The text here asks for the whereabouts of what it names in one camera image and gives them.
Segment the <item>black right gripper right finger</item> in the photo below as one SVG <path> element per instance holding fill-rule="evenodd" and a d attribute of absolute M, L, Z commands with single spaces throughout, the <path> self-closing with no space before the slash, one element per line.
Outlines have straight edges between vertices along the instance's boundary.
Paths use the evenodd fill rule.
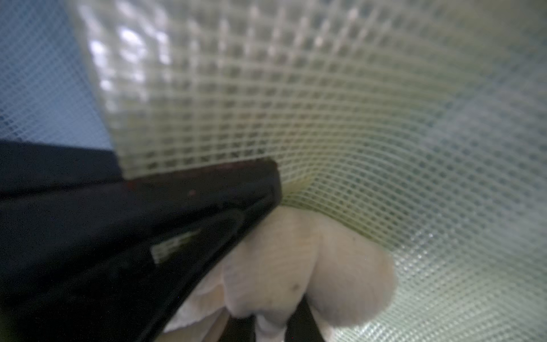
<path fill-rule="evenodd" d="M 232 304 L 218 341 L 324 341 L 306 298 L 253 296 Z"/>

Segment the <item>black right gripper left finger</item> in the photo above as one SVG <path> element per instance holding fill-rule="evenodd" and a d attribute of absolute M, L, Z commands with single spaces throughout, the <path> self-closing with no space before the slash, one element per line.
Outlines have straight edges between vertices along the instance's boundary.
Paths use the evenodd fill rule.
<path fill-rule="evenodd" d="M 126 180 L 109 150 L 1 143 L 1 340 L 153 341 L 281 201 L 272 159 Z"/>

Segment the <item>cream wiping cloth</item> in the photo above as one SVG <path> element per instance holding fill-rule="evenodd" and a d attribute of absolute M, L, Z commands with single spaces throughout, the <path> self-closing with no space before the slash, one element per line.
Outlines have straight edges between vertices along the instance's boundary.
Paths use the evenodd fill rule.
<path fill-rule="evenodd" d="M 306 301 L 329 341 L 335 328 L 371 321 L 397 288 L 380 245 L 318 212 L 280 206 L 212 268 L 167 323 L 160 341 L 218 341 L 251 319 L 256 341 L 283 341 Z"/>

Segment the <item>yellow mesh document bag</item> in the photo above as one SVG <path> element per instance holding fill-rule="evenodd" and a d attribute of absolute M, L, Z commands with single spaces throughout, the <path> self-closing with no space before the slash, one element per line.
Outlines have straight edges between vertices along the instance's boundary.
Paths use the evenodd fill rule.
<path fill-rule="evenodd" d="M 335 341 L 546 340 L 545 1 L 69 1 L 127 178 L 274 159 L 394 256 Z"/>

